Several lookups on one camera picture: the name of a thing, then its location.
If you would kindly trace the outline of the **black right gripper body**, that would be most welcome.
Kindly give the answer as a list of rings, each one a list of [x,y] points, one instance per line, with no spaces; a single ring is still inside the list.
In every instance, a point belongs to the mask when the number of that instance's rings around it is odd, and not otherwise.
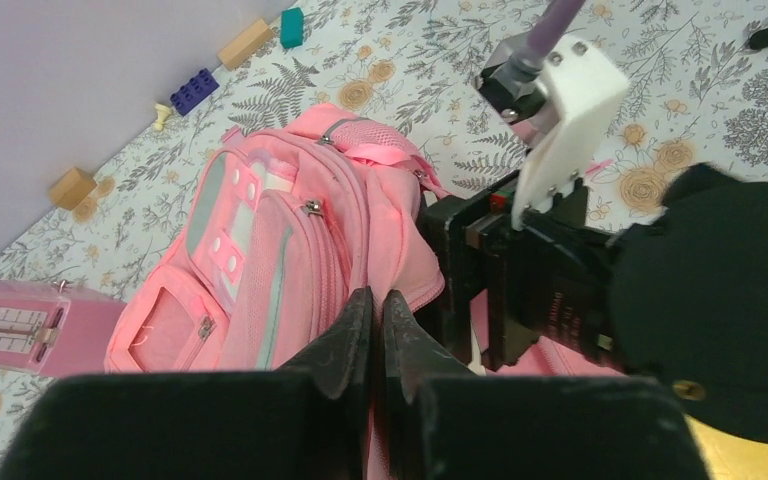
[[[583,179],[512,221],[517,173],[424,208],[418,228],[444,279],[419,324],[457,359],[491,371],[623,371],[607,308],[608,233],[585,225]]]

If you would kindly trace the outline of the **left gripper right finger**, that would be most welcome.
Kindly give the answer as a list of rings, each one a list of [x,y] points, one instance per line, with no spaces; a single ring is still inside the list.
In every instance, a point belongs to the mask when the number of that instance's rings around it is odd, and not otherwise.
[[[427,421],[420,389],[437,376],[473,372],[419,325],[407,300],[390,291],[382,309],[385,444],[389,472],[397,479],[429,479],[425,460]]]

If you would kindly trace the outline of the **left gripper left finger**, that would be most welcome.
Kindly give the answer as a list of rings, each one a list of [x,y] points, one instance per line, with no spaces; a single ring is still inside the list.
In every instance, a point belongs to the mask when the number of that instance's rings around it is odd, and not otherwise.
[[[354,290],[334,323],[281,369],[309,381],[302,417],[301,479],[364,479],[369,446],[370,288]]]

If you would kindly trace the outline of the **pink student backpack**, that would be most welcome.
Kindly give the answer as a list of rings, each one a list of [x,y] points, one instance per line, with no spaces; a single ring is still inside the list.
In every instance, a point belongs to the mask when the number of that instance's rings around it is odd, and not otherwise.
[[[416,221],[435,171],[398,130],[331,104],[228,130],[187,224],[118,319],[109,373],[274,369],[370,288],[411,311],[446,282]]]

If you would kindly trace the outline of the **yellow notebook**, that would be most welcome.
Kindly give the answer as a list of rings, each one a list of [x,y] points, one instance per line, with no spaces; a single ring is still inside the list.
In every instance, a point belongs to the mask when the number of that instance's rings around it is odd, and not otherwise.
[[[768,480],[768,445],[723,433],[689,416],[686,420],[712,479]]]

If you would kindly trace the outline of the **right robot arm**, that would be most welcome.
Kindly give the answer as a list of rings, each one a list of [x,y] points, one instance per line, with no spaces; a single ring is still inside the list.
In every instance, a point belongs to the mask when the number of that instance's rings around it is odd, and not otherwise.
[[[568,34],[581,7],[551,2],[476,76],[529,147],[518,170],[421,213],[444,286],[419,325],[463,362],[485,327],[478,357],[494,371],[563,346],[654,379],[696,420],[768,445],[768,182],[681,167],[652,222],[586,227],[585,170],[629,82]]]

